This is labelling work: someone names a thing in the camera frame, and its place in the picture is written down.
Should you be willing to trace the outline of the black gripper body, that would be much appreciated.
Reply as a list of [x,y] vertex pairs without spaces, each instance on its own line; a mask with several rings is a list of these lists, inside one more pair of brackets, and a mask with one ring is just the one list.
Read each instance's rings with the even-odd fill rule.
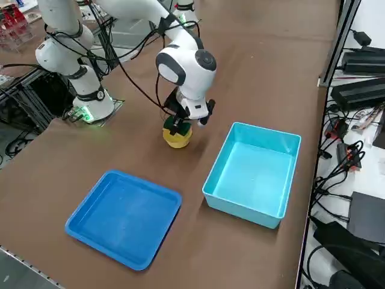
[[164,102],[164,108],[172,111],[180,119],[187,119],[188,115],[185,109],[177,101],[178,89],[174,89]]

